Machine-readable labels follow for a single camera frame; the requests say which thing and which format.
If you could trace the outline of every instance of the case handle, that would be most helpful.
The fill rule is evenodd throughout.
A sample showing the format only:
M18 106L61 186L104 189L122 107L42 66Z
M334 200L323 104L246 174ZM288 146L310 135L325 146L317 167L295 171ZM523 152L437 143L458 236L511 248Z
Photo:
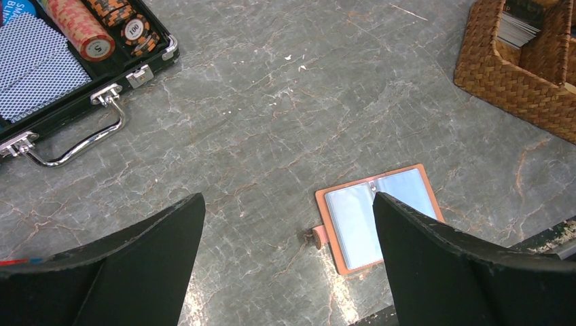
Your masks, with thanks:
M72 146L72 148L67 150L59 158L53 160L44 160L38 153L36 153L34 151L35 144L33 141L38 138L38 134L31 131L24 132L23 134L14 137L8 142L0 145L0 155L12 155L15 157L26 156L32 162L47 168L62 166L67 162L70 162L73 158L76 158L89 147L100 143L102 140L106 139L108 136L114 134L124 127L126 124L126 115L124 114L124 110L122 110L118 102L116 102L120 98L121 91L122 87L120 85L112 84L103 90L94 93L90 97L92 104L101 104L104 107L111 105L112 109L118 115L118 120L114 124L98 130L97 132L80 141L78 144Z

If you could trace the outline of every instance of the poker chip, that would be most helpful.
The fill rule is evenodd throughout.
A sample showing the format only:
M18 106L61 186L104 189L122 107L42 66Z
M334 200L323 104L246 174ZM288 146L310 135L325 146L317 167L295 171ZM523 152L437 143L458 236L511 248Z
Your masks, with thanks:
M84 60L102 61L114 52L114 39L82 2L46 0L45 10Z
M130 5L127 0L88 0L88 2L100 18L104 18L118 9Z
M132 55L143 56L144 54L148 54L154 50L158 42L160 42L160 36L156 32L152 32L146 38L144 43L140 44L132 51Z
M131 5L125 5L124 7L111 12L109 15L102 17L102 22L108 27L113 27L123 23L135 14L136 10L134 10Z
M126 22L120 31L122 39L129 46L138 46L146 43L149 33L150 23L140 14Z

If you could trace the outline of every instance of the woven basket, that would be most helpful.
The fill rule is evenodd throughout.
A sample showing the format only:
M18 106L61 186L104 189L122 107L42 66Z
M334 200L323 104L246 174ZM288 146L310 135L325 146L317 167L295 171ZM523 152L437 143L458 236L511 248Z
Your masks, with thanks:
M521 49L498 40L505 0L473 4L454 83L486 102L576 143L573 0L538 0L543 30Z

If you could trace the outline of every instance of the gray marble surface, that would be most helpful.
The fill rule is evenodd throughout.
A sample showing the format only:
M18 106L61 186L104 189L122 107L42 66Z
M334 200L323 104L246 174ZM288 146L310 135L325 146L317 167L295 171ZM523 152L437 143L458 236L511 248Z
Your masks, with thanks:
M202 192L180 325L348 325L392 296L382 264L342 277L315 249L318 189L423 163L446 221L505 246L576 215L576 147L452 83L471 0L148 3L179 62L70 165L0 165L0 259L84 245Z

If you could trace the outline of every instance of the case latch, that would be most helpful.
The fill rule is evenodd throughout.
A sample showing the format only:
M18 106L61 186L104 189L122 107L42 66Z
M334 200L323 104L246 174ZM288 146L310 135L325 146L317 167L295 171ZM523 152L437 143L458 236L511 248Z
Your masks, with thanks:
M138 88L144 85L149 80L152 80L152 78L154 78L154 73L152 72L152 69L150 69L150 66L148 65L143 65L142 67L140 67L140 69L136 70L135 72L126 75L126 79L130 83L132 88Z

